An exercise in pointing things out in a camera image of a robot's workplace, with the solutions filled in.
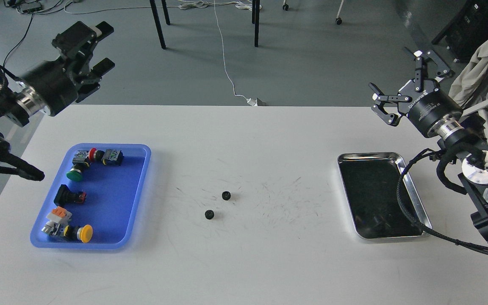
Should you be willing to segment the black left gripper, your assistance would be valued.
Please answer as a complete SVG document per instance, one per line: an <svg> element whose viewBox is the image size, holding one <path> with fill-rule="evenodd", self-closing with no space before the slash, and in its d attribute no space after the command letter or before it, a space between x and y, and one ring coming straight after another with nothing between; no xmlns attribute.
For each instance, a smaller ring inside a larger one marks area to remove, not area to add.
<svg viewBox="0 0 488 305"><path fill-rule="evenodd" d="M90 60L97 44L114 32L114 27L103 21L88 26L82 21L74 23L52 40L52 46L66 61ZM88 74L79 76L75 83L64 72L59 61L43 61L19 76L19 106L29 116L42 111L56 116L71 103L80 103L98 89L103 75L115 67L109 58L96 64Z"/></svg>

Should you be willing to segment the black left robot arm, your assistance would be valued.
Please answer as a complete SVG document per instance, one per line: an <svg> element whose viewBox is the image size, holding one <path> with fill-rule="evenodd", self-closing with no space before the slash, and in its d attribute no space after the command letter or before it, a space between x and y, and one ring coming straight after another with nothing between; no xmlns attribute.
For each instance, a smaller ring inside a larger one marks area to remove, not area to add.
<svg viewBox="0 0 488 305"><path fill-rule="evenodd" d="M108 58L93 67L89 62L97 44L114 28L106 22L87 26L76 22L56 35L52 45L60 53L21 76L0 64L0 118L6 117L19 127L29 123L39 111L56 116L72 103L79 103L100 88L100 81L115 64ZM0 174L17 175L42 181L44 173L11 153L11 145L0 133Z"/></svg>

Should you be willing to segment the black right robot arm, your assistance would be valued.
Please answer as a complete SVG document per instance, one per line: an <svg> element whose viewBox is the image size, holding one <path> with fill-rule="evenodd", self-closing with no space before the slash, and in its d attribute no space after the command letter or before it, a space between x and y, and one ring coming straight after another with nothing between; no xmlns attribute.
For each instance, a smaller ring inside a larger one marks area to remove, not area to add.
<svg viewBox="0 0 488 305"><path fill-rule="evenodd" d="M401 201L401 185L412 165L426 157L438 160L437 177L448 189L469 195L477 209L471 214L473 226L488 244L488 202L481 193L481 189L488 189L488 144L460 124L463 109L441 90L441 79L453 74L446 62L433 50L417 50L409 54L415 62L414 77L396 95L386 95L370 83L374 92L372 110L392 127L397 126L404 116L422 136L439 136L443 145L439 151L424 149L404 168L396 184L399 208L413 226L424 232L488 255L488 245L483 247L436 232L413 216Z"/></svg>

